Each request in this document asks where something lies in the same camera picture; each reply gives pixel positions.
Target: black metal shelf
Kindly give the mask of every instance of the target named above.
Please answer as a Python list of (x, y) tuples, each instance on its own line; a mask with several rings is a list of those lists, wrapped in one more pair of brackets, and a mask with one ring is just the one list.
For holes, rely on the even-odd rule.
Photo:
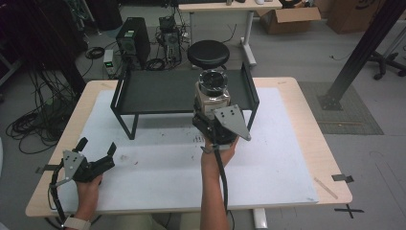
[[(224, 71), (232, 104), (251, 110), (251, 127), (259, 106), (259, 97), (247, 64), (240, 70)], [(138, 117), (141, 114), (193, 113), (194, 85), (199, 71), (131, 71), (125, 68), (119, 78), (111, 109), (130, 140), (135, 138)], [(132, 130), (122, 116), (134, 115)]]

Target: black stool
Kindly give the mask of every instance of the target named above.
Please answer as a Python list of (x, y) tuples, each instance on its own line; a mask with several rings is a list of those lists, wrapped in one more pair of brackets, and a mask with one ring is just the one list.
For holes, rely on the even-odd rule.
[(188, 60), (195, 66), (204, 70), (215, 69), (224, 64), (230, 57), (230, 51), (226, 45), (215, 40), (201, 40), (195, 42), (188, 49)]

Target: white tabletop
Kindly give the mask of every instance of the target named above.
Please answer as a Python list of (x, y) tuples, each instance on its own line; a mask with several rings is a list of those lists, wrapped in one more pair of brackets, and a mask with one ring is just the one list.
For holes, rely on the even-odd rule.
[[(251, 128), (252, 140), (239, 141), (226, 167), (229, 208), (316, 203), (317, 193), (279, 90), (258, 92), (262, 103)], [(103, 176), (98, 211), (199, 210), (204, 143), (192, 125), (192, 114), (143, 115), (135, 140), (128, 140), (110, 109), (113, 93), (100, 93), (81, 134), (89, 140), (83, 150), (88, 161), (104, 157), (112, 142), (117, 145), (116, 167)], [(73, 181), (60, 187), (59, 197), (65, 211), (77, 210)]]

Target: hand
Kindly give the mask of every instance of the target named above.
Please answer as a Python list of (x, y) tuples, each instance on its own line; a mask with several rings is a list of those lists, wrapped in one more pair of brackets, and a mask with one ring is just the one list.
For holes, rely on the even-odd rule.
[(94, 178), (91, 182), (76, 182), (78, 187), (79, 206), (75, 218), (90, 220), (95, 214), (99, 200), (99, 184), (102, 175)]
[[(233, 156), (236, 152), (238, 138), (239, 137), (237, 137), (236, 140), (230, 145), (229, 149), (222, 150), (220, 152), (221, 161), (223, 162), (224, 167), (226, 167), (226, 165), (230, 162), (230, 160), (233, 158)], [(206, 150), (213, 149), (212, 143), (207, 138), (205, 138), (205, 149)], [(219, 172), (219, 169), (217, 166), (217, 161), (215, 160), (214, 152), (211, 152), (211, 153), (203, 152), (200, 162), (201, 162), (202, 176), (208, 176), (210, 178), (215, 178), (215, 179), (219, 178), (220, 172)]]

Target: power supply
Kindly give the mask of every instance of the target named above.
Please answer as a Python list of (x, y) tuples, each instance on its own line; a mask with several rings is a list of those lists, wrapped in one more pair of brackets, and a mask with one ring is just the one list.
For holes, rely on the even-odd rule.
[(128, 17), (116, 36), (122, 58), (137, 58), (144, 69), (150, 53), (146, 21), (143, 17)]
[(174, 29), (171, 33), (162, 34), (164, 39), (165, 55), (167, 63), (177, 63), (182, 61), (182, 54), (180, 50), (179, 31)]
[(104, 51), (104, 68), (108, 75), (115, 75), (119, 68), (117, 58), (114, 56), (114, 50)]

